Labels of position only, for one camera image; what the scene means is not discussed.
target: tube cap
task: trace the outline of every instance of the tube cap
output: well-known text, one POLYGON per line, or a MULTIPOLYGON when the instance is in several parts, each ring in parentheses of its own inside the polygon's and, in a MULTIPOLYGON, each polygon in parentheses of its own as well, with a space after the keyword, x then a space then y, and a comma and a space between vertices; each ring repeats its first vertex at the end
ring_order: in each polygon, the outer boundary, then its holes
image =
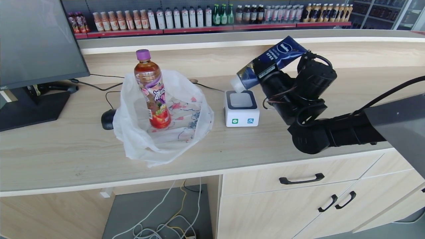
POLYGON ((242 84, 241 79, 239 78, 239 76, 235 76, 234 78, 232 78, 230 80, 230 84, 232 85, 233 89, 237 92, 237 93, 241 93, 247 89, 245 89, 245 86, 242 84))

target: purple bottle cap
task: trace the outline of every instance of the purple bottle cap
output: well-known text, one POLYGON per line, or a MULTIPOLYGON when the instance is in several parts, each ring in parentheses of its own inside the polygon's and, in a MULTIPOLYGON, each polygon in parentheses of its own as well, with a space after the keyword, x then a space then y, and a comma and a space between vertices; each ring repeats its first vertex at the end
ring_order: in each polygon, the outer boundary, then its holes
POLYGON ((149 50, 147 49, 137 50, 136 57, 137 57, 137 60, 149 60, 150 59, 149 50))

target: monitor stand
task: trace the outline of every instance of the monitor stand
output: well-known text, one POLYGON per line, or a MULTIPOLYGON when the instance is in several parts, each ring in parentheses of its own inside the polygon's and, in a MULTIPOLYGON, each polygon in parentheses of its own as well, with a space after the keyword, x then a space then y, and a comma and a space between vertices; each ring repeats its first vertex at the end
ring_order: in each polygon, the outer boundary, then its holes
POLYGON ((57 120, 70 95, 65 91, 34 97, 26 87, 10 91, 18 100, 0 109, 0 132, 57 120))

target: green bottle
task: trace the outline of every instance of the green bottle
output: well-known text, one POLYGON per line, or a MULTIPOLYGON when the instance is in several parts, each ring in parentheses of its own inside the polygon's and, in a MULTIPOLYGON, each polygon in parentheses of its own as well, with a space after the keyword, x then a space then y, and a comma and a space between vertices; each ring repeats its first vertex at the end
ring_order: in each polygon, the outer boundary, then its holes
POLYGON ((213 17, 213 24, 214 26, 220 25, 220 11, 218 10, 218 4, 214 4, 214 17, 213 17))
POLYGON ((233 16, 233 4, 229 4, 229 11, 227 12, 227 24, 232 24, 235 21, 233 16))
POLYGON ((226 13, 226 4, 221 5, 221 24, 226 25, 227 24, 227 13, 226 13))

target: monitor base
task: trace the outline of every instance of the monitor base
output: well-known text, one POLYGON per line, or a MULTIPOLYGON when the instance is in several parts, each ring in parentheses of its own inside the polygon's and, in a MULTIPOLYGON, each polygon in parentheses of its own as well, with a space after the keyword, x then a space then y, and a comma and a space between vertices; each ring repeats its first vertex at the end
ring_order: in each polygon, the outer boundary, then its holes
POLYGON ((6 103, 0 109, 0 132, 57 120, 69 95, 66 91, 38 96, 33 106, 23 105, 19 100, 6 103))

